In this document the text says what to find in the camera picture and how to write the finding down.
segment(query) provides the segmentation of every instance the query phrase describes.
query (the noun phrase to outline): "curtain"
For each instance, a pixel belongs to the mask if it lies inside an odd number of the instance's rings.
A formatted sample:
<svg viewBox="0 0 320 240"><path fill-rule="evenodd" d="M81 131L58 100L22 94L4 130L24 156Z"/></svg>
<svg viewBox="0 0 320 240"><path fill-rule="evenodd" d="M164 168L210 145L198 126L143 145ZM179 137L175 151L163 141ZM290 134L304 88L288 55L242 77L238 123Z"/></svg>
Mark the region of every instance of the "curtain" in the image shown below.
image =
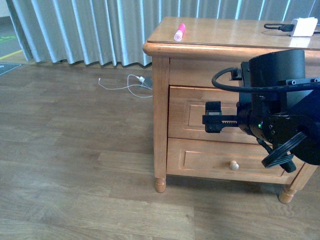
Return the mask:
<svg viewBox="0 0 320 240"><path fill-rule="evenodd" d="M27 60L145 66L144 42L166 16L291 21L320 0L6 0Z"/></svg>

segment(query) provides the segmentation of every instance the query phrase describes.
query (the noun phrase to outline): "charging cable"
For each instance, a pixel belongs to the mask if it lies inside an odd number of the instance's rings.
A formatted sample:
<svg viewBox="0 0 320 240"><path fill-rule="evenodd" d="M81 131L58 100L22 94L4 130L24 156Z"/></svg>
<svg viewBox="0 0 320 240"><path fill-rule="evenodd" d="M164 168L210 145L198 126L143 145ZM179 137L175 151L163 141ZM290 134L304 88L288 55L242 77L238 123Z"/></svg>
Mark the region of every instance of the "charging cable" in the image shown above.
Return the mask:
<svg viewBox="0 0 320 240"><path fill-rule="evenodd" d="M131 85L129 85L129 77L136 77L136 78L139 80L139 82L141 82L141 84L131 84ZM106 89L106 90L128 89L128 91L129 91L132 95L134 95L134 96L136 96L136 97L138 97L138 98L152 98L152 97L153 97L152 95L151 95L151 96L138 96L138 95L134 94L134 93L131 91L131 89L130 89L131 87L141 87L141 88L145 88L145 89L150 89L150 90L152 90L151 87L148 87L148 86L144 85L144 84L145 84L145 83L144 83L144 82L145 82L145 78L142 77L142 76L136 76L136 75L133 75L133 74L129 74L128 77L126 78L126 86L124 86L124 87L118 87L118 88L107 88L107 87L103 86L103 85L100 83L100 80L101 80L101 78L99 78L98 84L99 84L101 87L103 87L104 89Z"/></svg>
<svg viewBox="0 0 320 240"><path fill-rule="evenodd" d="M291 32L294 29L295 25L283 23L266 23L263 27L265 29L277 29L282 32Z"/></svg>

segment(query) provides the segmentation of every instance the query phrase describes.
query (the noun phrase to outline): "wooden knob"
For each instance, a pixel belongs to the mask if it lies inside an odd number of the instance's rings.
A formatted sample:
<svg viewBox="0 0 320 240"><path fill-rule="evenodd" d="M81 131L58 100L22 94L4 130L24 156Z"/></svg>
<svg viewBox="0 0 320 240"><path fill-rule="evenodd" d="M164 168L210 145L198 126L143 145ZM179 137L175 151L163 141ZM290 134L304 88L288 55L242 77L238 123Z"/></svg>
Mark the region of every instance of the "wooden knob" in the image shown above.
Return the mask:
<svg viewBox="0 0 320 240"><path fill-rule="evenodd" d="M231 161L230 163L229 163L229 168L231 169L231 170L238 170L239 169L239 164L236 162L236 161Z"/></svg>

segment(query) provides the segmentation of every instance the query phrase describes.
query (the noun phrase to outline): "wooden nightstand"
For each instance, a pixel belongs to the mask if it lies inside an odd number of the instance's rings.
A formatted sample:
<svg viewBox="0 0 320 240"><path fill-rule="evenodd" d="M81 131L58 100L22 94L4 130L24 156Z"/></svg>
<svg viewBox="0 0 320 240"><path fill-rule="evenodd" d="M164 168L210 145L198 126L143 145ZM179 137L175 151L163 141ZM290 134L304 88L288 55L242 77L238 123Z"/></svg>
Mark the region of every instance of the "wooden nightstand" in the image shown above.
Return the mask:
<svg viewBox="0 0 320 240"><path fill-rule="evenodd" d="M180 23L181 42L174 41ZM222 69L281 50L304 49L306 76L320 76L320 36L292 38L264 29L265 21L165 18L143 46L152 56L154 104L155 188L163 192L166 175L285 184L279 196L288 203L317 166L295 158L297 170L265 169L268 154L255 137L239 128L206 133L202 125L205 103L221 101L223 114L236 114L239 94L214 88L211 79ZM225 74L220 82L230 82Z"/></svg>

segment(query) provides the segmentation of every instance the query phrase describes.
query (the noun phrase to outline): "drawer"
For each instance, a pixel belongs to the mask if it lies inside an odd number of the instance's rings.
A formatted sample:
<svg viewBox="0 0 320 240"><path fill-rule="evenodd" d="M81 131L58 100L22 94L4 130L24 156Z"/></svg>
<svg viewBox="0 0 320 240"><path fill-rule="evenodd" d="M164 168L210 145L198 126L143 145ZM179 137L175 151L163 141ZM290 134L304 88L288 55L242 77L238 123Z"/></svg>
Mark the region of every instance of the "drawer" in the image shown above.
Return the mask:
<svg viewBox="0 0 320 240"><path fill-rule="evenodd" d="M268 155L259 145L168 139L167 173L204 178L289 184L303 162L294 159L297 170L285 172L280 166L266 169L261 161ZM230 169L236 161L237 170Z"/></svg>
<svg viewBox="0 0 320 240"><path fill-rule="evenodd" d="M169 138L257 144L255 137L238 127L225 127L221 133L207 133L202 124L208 101L221 101L222 114L236 115L238 93L216 88L176 86L171 86L169 90Z"/></svg>
<svg viewBox="0 0 320 240"><path fill-rule="evenodd" d="M214 88L213 76L223 69L237 67L241 62L170 59L169 84L175 86ZM230 73L219 77L218 82L226 85L239 86L238 81L230 81Z"/></svg>

